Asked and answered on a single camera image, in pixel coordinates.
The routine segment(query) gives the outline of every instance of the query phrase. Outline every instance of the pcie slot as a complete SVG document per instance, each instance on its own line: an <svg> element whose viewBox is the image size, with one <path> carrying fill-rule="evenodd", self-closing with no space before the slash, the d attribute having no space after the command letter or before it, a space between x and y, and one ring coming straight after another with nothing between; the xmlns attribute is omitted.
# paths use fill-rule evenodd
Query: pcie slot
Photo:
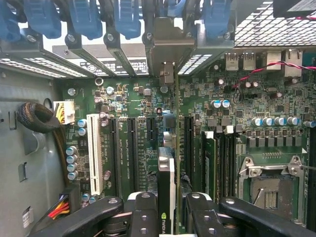
<svg viewBox="0 0 316 237"><path fill-rule="evenodd" d="M119 124L116 118L110 119L110 148L111 157L113 159L115 180L116 180L116 193L117 196L122 198L122 184L121 184L121 169L120 169L120 156L119 156Z"/></svg>
<svg viewBox="0 0 316 237"><path fill-rule="evenodd" d="M193 180L194 170L194 120L191 116L184 117L184 160L186 174Z"/></svg>
<svg viewBox="0 0 316 237"><path fill-rule="evenodd" d="M103 191L102 159L99 115L87 115L88 149L90 164L91 194L100 195Z"/></svg>
<svg viewBox="0 0 316 237"><path fill-rule="evenodd" d="M137 145L137 122L136 118L127 119L127 137L128 137L128 155L129 169L131 172L130 185L131 191L139 191L139 173L138 173L138 145Z"/></svg>
<svg viewBox="0 0 316 237"><path fill-rule="evenodd" d="M147 117L146 127L147 127L147 140L155 141L156 140L156 118Z"/></svg>

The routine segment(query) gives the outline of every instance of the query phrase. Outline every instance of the black pcie slot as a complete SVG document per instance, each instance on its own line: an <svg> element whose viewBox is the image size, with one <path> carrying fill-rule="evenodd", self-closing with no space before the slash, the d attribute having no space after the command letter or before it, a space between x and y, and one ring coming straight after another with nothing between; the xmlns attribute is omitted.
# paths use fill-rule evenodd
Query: black pcie slot
<svg viewBox="0 0 316 237"><path fill-rule="evenodd" d="M147 140L155 141L156 140L156 118L147 117L146 127L147 127Z"/></svg>
<svg viewBox="0 0 316 237"><path fill-rule="evenodd" d="M139 191L137 122L136 118L127 119L128 155L131 191Z"/></svg>
<svg viewBox="0 0 316 237"><path fill-rule="evenodd" d="M184 117L184 160L186 174L193 181L194 170L194 120L191 116Z"/></svg>
<svg viewBox="0 0 316 237"><path fill-rule="evenodd" d="M310 163L316 167L316 129L310 129ZM307 229L316 232L316 171L310 169L308 173L308 196L307 196Z"/></svg>
<svg viewBox="0 0 316 237"><path fill-rule="evenodd" d="M110 119L110 154L112 163L114 164L115 181L116 181L116 195L122 198L122 184L121 184L121 169L119 156L119 125L116 118Z"/></svg>

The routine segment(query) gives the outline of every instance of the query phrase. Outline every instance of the capacitor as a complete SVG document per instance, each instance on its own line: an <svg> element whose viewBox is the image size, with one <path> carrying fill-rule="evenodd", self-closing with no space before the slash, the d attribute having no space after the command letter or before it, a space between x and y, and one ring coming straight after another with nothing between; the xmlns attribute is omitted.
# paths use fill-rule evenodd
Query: capacitor
<svg viewBox="0 0 316 237"><path fill-rule="evenodd" d="M220 85L224 85L224 79L218 79L214 82L214 85L216 86L220 86Z"/></svg>
<svg viewBox="0 0 316 237"><path fill-rule="evenodd" d="M258 87L259 87L259 83L258 83L258 82L253 81L253 82L251 83L251 88L258 88Z"/></svg>
<svg viewBox="0 0 316 237"><path fill-rule="evenodd" d="M266 126L271 126L272 125L272 118L264 118L262 120L263 124Z"/></svg>
<svg viewBox="0 0 316 237"><path fill-rule="evenodd" d="M213 108L218 109L219 107L221 107L221 102L220 102L219 100L212 100L212 101L211 101L211 106L212 106Z"/></svg>
<svg viewBox="0 0 316 237"><path fill-rule="evenodd" d="M74 172L77 169L77 163L67 165L68 172Z"/></svg>
<svg viewBox="0 0 316 237"><path fill-rule="evenodd" d="M112 95L114 93L114 88L111 86L108 86L106 89L106 92L108 95Z"/></svg>
<svg viewBox="0 0 316 237"><path fill-rule="evenodd" d="M221 105L226 109L229 105L231 105L231 103L228 100L221 100Z"/></svg>
<svg viewBox="0 0 316 237"><path fill-rule="evenodd" d="M297 83L298 83L298 79L297 78L291 78L291 79L288 79L288 80L284 81L284 85L285 86L295 85Z"/></svg>
<svg viewBox="0 0 316 237"><path fill-rule="evenodd" d="M162 87L160 87L160 91L161 91L161 93L167 93L168 92L168 86L166 86L166 85L164 85L164 86L162 86Z"/></svg>
<svg viewBox="0 0 316 237"><path fill-rule="evenodd" d="M87 127L87 120L86 119L80 119L78 121L78 127Z"/></svg>
<svg viewBox="0 0 316 237"><path fill-rule="evenodd" d="M111 172L109 170L105 171L103 175L103 180L104 181L109 180L110 176L111 176Z"/></svg>
<svg viewBox="0 0 316 237"><path fill-rule="evenodd" d="M248 82L248 81L246 81L246 82L240 84L240 87L241 87L242 89L250 89L250 88L251 88L251 83Z"/></svg>
<svg viewBox="0 0 316 237"><path fill-rule="evenodd" d="M74 155L74 154L76 154L77 153L77 148L75 147L75 146L71 146L71 147L68 147L67 149L66 149L66 154L68 155L68 156L72 156L72 155Z"/></svg>
<svg viewBox="0 0 316 237"><path fill-rule="evenodd" d="M87 129L85 129L85 128L79 128L79 130L78 130L78 135L79 136L84 136L84 135L86 135L87 134Z"/></svg>
<svg viewBox="0 0 316 237"><path fill-rule="evenodd" d="M66 162L68 163L68 164L72 164L72 163L74 163L76 160L77 160L77 156L76 155L72 155L72 156L68 156L67 158L66 158Z"/></svg>
<svg viewBox="0 0 316 237"><path fill-rule="evenodd" d="M96 104L103 104L104 100L102 97L94 97L94 102Z"/></svg>
<svg viewBox="0 0 316 237"><path fill-rule="evenodd" d="M89 193L84 193L82 195L82 198L81 198L82 201L89 201L89 199L90 199L90 194Z"/></svg>
<svg viewBox="0 0 316 237"><path fill-rule="evenodd" d="M104 119L104 118L108 118L109 117L109 114L107 114L107 113L105 113L105 112L101 112L101 113L99 113L99 117L101 118L101 119Z"/></svg>
<svg viewBox="0 0 316 237"><path fill-rule="evenodd" d="M78 177L78 171L70 172L68 173L68 179L69 180L75 180Z"/></svg>
<svg viewBox="0 0 316 237"><path fill-rule="evenodd" d="M275 124L283 126L285 124L285 118L276 117L275 118Z"/></svg>
<svg viewBox="0 0 316 237"><path fill-rule="evenodd" d="M316 127L316 121L305 121L304 126L310 128Z"/></svg>
<svg viewBox="0 0 316 237"><path fill-rule="evenodd" d="M90 203L90 204L93 204L93 203L96 202L98 199L99 199L98 196L93 195L93 196L90 197L89 203Z"/></svg>
<svg viewBox="0 0 316 237"><path fill-rule="evenodd" d="M254 125L254 126L261 126L261 118L253 118L252 120L251 120L251 123L252 123L252 125Z"/></svg>
<svg viewBox="0 0 316 237"><path fill-rule="evenodd" d="M289 117L287 119L287 123L289 125L298 125L298 118L297 117Z"/></svg>
<svg viewBox="0 0 316 237"><path fill-rule="evenodd" d="M107 125L109 125L108 120L101 121L101 127L106 127Z"/></svg>
<svg viewBox="0 0 316 237"><path fill-rule="evenodd" d="M281 92L275 92L270 95L270 99L279 99L283 96Z"/></svg>

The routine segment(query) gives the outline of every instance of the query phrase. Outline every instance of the blue plastic clip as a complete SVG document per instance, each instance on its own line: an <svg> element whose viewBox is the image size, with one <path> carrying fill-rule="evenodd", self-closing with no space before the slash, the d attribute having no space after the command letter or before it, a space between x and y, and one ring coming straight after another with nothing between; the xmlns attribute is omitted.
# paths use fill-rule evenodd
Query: blue plastic clip
<svg viewBox="0 0 316 237"><path fill-rule="evenodd" d="M20 38L20 27L16 15L12 13L5 0L0 0L0 39L14 42Z"/></svg>
<svg viewBox="0 0 316 237"><path fill-rule="evenodd" d="M24 0L24 12L33 30L48 39L61 37L61 22L52 0Z"/></svg>
<svg viewBox="0 0 316 237"><path fill-rule="evenodd" d="M96 0L70 0L69 10L74 29L89 40L103 35L102 22Z"/></svg>
<svg viewBox="0 0 316 237"><path fill-rule="evenodd" d="M178 4L175 1L169 1L168 16L169 17L181 17L186 0L180 0Z"/></svg>
<svg viewBox="0 0 316 237"><path fill-rule="evenodd" d="M115 29L127 40L140 36L138 0L116 0L114 4Z"/></svg>
<svg viewBox="0 0 316 237"><path fill-rule="evenodd" d="M202 19L204 20L207 39L217 38L227 31L230 12L230 0L204 1Z"/></svg>

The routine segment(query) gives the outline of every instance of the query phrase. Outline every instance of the white pci slot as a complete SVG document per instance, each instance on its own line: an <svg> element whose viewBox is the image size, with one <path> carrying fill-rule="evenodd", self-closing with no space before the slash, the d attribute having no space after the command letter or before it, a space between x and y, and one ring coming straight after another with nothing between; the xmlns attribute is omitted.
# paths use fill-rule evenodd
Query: white pci slot
<svg viewBox="0 0 316 237"><path fill-rule="evenodd" d="M100 121L98 114L87 115L91 195L103 191Z"/></svg>

